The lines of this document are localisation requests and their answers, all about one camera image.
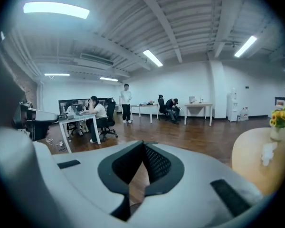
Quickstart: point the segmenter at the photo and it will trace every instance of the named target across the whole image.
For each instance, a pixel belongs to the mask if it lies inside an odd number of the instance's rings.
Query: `wooden table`
[[[268,166],[261,160],[263,145],[273,143],[269,137],[271,128],[256,128],[242,133],[232,150],[232,169],[252,182],[264,194],[278,190],[285,177],[285,129],[281,129],[282,141],[274,150]]]
[[[131,105],[131,120],[133,121],[132,107],[139,108],[139,117],[141,117],[141,107],[152,107],[156,106],[156,118],[158,119],[158,104],[145,104],[145,105]],[[150,112],[150,123],[152,123],[152,112]]]
[[[203,107],[205,108],[205,119],[206,119],[206,107],[210,106],[210,123],[209,126],[212,124],[212,103],[192,103],[192,104],[186,104],[185,105],[185,125],[187,124],[187,115],[188,115],[188,108],[189,107]]]

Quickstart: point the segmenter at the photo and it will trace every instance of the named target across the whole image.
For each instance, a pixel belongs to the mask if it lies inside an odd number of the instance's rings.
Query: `brick wall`
[[[13,78],[19,87],[25,92],[28,101],[33,103],[34,108],[37,109],[37,83],[33,81],[22,69],[9,57],[4,55],[8,63]]]

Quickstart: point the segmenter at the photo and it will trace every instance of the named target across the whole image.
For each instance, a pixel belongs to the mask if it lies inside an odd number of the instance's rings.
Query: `white shirt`
[[[66,113],[68,113],[68,114],[74,114],[74,110],[73,110],[72,106],[69,106],[69,107],[67,108]]]
[[[129,105],[132,99],[131,92],[129,90],[123,90],[120,92],[122,98],[122,104]]]
[[[106,117],[106,111],[102,104],[98,103],[98,105],[94,107],[94,110],[97,111],[96,116],[95,116],[96,119],[100,117]]]

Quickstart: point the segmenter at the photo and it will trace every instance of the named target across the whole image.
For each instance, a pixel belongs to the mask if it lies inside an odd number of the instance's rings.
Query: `wooden floor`
[[[209,126],[209,119],[187,118],[187,125],[184,125],[184,120],[181,119],[180,124],[175,125],[169,121],[157,120],[156,116],[153,117],[153,123],[151,124],[149,115],[139,117],[136,114],[133,115],[131,124],[124,124],[120,114],[117,115],[115,121],[116,124],[113,128],[116,130],[118,138],[115,138],[114,135],[108,135],[109,139],[98,145],[97,143],[90,143],[90,133],[85,133],[82,137],[75,134],[72,135],[72,142],[69,143],[71,151],[95,150],[132,140],[155,141],[207,154],[230,166],[232,148],[237,137],[249,129],[269,126],[267,117],[238,123],[230,123],[227,120],[213,120],[212,126]],[[59,125],[51,127],[47,139],[50,138],[53,139],[51,144],[56,144],[59,140],[63,140]],[[61,147],[51,146],[45,140],[40,142],[45,143],[52,154],[67,152],[67,150],[60,152]],[[131,204],[143,200],[143,192],[148,185],[148,174],[142,164],[129,185]]]

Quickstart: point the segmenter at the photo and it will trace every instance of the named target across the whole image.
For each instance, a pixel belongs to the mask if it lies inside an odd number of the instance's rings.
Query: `black jacket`
[[[167,101],[167,103],[166,103],[167,110],[171,110],[172,107],[174,107],[174,106],[175,106],[175,104],[173,104],[172,99]]]

